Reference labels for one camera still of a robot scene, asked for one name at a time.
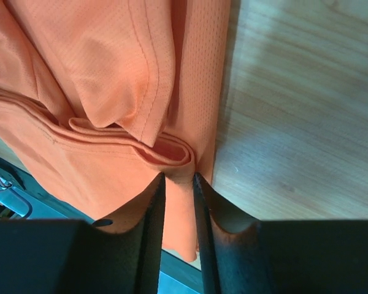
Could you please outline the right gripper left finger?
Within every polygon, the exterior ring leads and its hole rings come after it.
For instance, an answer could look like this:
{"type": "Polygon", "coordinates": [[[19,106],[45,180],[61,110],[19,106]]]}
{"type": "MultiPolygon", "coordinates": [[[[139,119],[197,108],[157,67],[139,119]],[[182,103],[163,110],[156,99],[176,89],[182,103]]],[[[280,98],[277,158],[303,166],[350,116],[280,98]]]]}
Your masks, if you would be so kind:
{"type": "Polygon", "coordinates": [[[0,220],[0,293],[156,293],[165,205],[160,173],[92,224],[0,220]]]}

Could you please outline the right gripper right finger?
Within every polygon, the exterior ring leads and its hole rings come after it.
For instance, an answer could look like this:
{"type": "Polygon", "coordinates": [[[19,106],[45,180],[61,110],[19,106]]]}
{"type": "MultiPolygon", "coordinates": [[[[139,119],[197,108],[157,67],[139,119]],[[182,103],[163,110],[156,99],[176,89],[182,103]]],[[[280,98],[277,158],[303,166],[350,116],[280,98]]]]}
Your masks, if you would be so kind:
{"type": "Polygon", "coordinates": [[[193,178],[205,293],[368,293],[368,220],[259,220],[193,178]]]}

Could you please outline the orange t shirt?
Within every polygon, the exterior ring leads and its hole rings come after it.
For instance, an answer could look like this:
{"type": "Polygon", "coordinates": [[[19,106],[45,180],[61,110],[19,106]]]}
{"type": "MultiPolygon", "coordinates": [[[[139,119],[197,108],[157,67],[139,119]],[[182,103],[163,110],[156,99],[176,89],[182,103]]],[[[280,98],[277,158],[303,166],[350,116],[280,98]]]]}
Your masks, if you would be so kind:
{"type": "Polygon", "coordinates": [[[166,176],[162,245],[199,250],[229,1],[0,1],[0,139],[54,197],[100,219],[166,176]]]}

